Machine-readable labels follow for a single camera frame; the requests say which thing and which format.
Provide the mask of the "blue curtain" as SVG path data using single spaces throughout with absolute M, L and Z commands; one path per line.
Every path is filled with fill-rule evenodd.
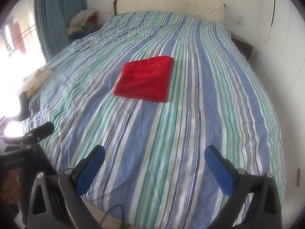
M 85 9 L 87 0 L 34 0 L 37 36 L 47 62 L 71 44 L 67 28 Z

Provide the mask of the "pile of clothes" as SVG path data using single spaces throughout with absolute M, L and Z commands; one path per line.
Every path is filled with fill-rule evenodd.
M 70 41 L 73 42 L 100 30 L 101 27 L 102 25 L 98 22 L 98 10 L 88 8 L 72 18 L 67 27 L 67 33 Z

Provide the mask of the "cream padded headboard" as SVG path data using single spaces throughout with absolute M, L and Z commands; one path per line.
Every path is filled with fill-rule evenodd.
M 138 11 L 173 12 L 224 24 L 225 3 L 220 0 L 115 0 L 114 14 Z

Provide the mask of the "red knitted sweater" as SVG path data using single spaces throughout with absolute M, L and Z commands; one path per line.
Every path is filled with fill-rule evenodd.
M 166 102 L 174 59 L 155 56 L 125 63 L 114 95 L 153 102 Z

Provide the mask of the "black smartphone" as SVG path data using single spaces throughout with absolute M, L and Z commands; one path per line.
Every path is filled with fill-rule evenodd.
M 35 99 L 33 102 L 29 105 L 29 111 L 30 116 L 34 117 L 36 114 L 40 112 L 40 99 Z

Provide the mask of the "patterned cream pillow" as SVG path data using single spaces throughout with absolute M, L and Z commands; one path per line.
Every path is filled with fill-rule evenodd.
M 27 99 L 32 98 L 52 74 L 53 71 L 50 69 L 40 67 L 25 80 L 21 92 L 26 93 Z

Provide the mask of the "striped blue green bedsheet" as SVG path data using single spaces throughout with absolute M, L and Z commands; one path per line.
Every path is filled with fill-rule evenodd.
M 129 61 L 174 59 L 164 103 L 118 97 Z M 226 202 L 204 158 L 213 145 L 237 168 L 273 173 L 280 198 L 285 168 L 274 107 L 245 57 L 219 23 L 171 12 L 110 17 L 47 63 L 40 112 L 29 131 L 50 121 L 41 142 L 53 168 L 75 166 L 96 146 L 105 162 L 86 199 L 141 228 L 207 228 Z

